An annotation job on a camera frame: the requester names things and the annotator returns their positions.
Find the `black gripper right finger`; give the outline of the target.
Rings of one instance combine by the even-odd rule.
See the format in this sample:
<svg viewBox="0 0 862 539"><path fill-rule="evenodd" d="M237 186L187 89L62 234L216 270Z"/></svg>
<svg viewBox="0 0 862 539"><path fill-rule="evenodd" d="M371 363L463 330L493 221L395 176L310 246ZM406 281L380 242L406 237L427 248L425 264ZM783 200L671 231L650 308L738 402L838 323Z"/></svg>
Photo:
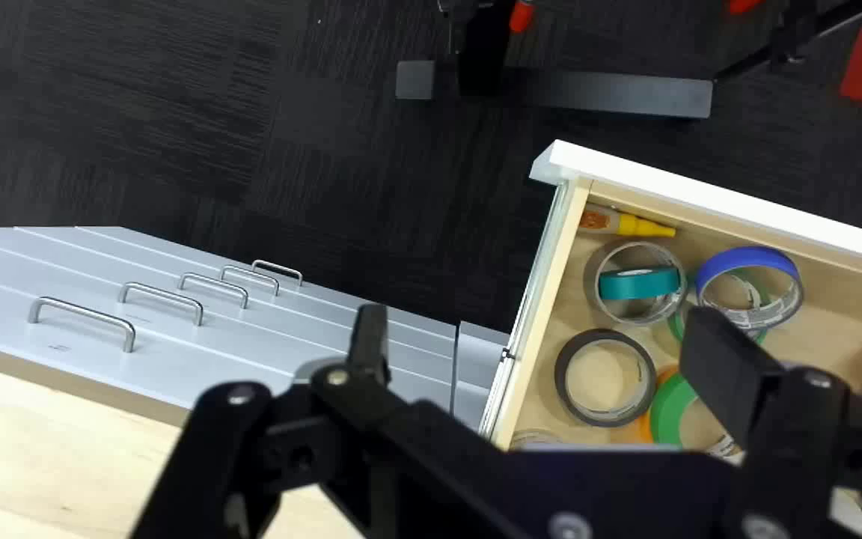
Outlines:
<svg viewBox="0 0 862 539"><path fill-rule="evenodd" d="M738 445L749 445L763 402L783 373L783 365L717 308L687 311L678 369Z"/></svg>

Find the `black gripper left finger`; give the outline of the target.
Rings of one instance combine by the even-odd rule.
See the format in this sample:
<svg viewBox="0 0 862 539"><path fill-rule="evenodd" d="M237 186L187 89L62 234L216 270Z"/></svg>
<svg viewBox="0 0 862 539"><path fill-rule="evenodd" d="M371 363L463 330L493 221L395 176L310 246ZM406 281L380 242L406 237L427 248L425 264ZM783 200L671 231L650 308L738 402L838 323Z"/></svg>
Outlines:
<svg viewBox="0 0 862 539"><path fill-rule="evenodd" d="M368 378L380 387L392 381L386 360L386 308L368 302L355 311L355 323L350 332L346 369L355 378Z"/></svg>

